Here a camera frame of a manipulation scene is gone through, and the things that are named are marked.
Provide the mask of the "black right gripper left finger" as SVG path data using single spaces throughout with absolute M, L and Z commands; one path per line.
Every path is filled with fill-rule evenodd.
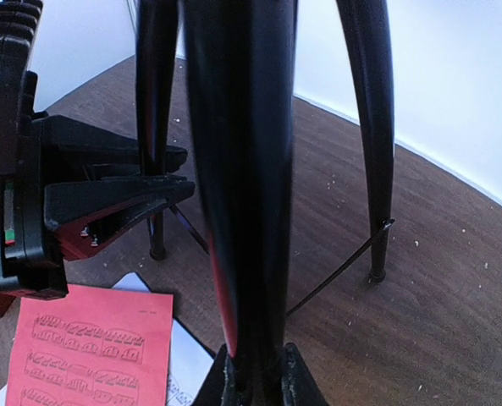
M 193 401 L 193 406 L 235 406 L 237 404 L 238 393 L 235 389 L 234 372 L 229 362 L 227 346 L 223 344 Z

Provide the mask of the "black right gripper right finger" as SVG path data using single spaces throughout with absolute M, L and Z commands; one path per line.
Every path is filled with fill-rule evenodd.
M 284 346 L 282 396 L 286 406 L 328 406 L 317 383 L 293 343 Z

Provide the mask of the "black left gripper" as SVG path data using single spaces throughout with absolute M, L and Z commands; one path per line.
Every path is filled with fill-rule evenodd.
M 16 173 L 0 175 L 0 293 L 62 299 L 69 292 L 63 255 L 47 228 L 57 231 L 157 200 L 171 206 L 190 198 L 195 184 L 144 169 L 135 139 L 62 115 L 34 113 L 37 79 L 25 73 L 25 134 L 18 138 Z M 130 176 L 45 187 L 41 165 L 49 176 Z

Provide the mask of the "black perforated music stand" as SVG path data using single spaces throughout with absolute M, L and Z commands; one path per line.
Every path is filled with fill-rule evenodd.
M 153 1 L 185 39 L 191 135 L 237 405 L 284 405 L 295 1 Z

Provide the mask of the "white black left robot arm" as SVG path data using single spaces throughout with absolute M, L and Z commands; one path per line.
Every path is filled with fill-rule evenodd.
M 134 139 L 35 111 L 28 65 L 42 9 L 0 2 L 0 292 L 50 300 L 68 294 L 66 262 L 94 256 L 139 222 L 162 258 L 158 222 L 195 185 L 178 175 L 187 151 L 166 141 L 174 5 L 141 5 Z

